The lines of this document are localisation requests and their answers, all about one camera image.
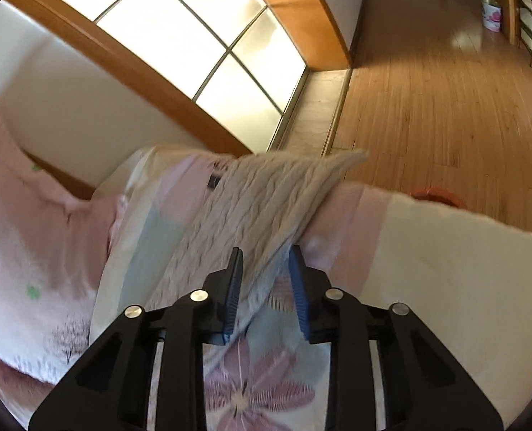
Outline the orange round object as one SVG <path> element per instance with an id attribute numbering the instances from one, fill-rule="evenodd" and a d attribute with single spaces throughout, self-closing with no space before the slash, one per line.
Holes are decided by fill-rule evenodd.
<path id="1" fill-rule="evenodd" d="M 442 188 L 430 187 L 412 192 L 410 196 L 412 196 L 413 199 L 429 201 L 430 203 L 441 203 L 459 209 L 467 208 L 466 204 L 459 196 Z"/>

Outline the white floral bin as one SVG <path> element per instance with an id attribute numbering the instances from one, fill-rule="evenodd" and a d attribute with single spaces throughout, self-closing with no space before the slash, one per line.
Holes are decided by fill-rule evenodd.
<path id="1" fill-rule="evenodd" d="M 482 22 L 492 32 L 501 30 L 501 6 L 497 0 L 481 0 Z"/>

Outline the floral pastel bed sheet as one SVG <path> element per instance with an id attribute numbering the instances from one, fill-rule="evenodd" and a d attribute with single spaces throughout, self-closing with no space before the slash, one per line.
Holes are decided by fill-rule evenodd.
<path id="1" fill-rule="evenodd" d="M 344 182 L 364 158 L 153 147 L 99 186 L 128 426 L 532 430 L 532 233 Z"/>

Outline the arched frosted glass window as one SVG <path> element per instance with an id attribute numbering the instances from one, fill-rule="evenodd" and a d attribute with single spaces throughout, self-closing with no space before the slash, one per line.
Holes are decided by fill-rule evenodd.
<path id="1" fill-rule="evenodd" d="M 281 142 L 306 63 L 265 0 L 62 0 L 251 152 Z"/>

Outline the pink white patterned pillow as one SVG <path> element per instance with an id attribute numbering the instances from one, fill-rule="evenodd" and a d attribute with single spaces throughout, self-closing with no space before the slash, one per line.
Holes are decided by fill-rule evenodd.
<path id="1" fill-rule="evenodd" d="M 89 344 L 95 298 L 127 201 L 72 196 L 0 115 L 0 360 L 57 383 Z"/>

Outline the beige cable knit sweater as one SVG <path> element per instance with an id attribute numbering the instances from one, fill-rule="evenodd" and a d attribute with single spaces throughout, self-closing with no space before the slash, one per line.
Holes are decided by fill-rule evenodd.
<path id="1" fill-rule="evenodd" d="M 265 304 L 290 246 L 328 193 L 366 159 L 366 152 L 351 150 L 325 158 L 278 152 L 231 162 L 173 251 L 147 308 L 170 306 L 201 287 L 238 247 L 244 276 L 236 327 L 244 328 Z"/>

